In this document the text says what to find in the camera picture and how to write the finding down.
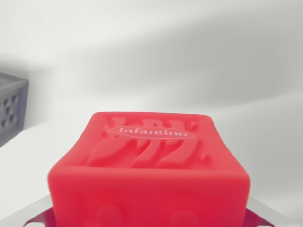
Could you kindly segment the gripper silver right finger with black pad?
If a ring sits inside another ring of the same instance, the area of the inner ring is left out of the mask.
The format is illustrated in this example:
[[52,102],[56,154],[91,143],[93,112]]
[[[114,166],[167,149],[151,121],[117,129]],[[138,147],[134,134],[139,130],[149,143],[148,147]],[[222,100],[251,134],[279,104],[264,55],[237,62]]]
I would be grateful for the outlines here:
[[244,227],[302,227],[286,216],[249,197],[244,218]]

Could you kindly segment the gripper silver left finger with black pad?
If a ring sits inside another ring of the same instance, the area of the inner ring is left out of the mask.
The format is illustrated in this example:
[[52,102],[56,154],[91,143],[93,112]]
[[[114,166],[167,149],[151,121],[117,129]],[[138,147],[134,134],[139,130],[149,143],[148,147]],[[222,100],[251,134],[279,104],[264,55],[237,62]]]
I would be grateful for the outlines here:
[[1,227],[55,227],[56,221],[50,195],[22,208],[0,221]]

